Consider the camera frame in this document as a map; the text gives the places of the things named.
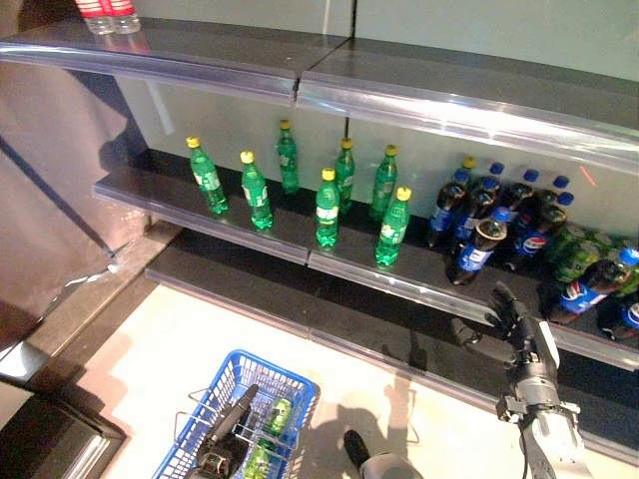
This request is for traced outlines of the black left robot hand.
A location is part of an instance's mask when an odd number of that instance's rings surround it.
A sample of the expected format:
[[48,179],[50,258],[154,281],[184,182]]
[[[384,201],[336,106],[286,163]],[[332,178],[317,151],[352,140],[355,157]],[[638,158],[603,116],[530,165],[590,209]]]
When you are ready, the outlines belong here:
[[197,464],[205,471],[223,478],[231,477],[242,465],[248,443],[234,433],[243,427],[252,411],[251,403],[259,391],[253,384],[232,406],[226,407],[214,426],[206,433],[197,452]]

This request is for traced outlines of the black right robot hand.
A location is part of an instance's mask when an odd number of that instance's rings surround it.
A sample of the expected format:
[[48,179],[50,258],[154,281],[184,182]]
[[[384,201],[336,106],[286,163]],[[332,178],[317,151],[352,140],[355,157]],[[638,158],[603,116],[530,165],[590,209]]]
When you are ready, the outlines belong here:
[[498,336],[482,334],[455,317],[451,331],[456,342],[471,354],[503,365],[511,381],[528,377],[554,380],[557,365],[540,322],[505,283],[498,281],[492,296],[493,314],[488,313],[485,318]]

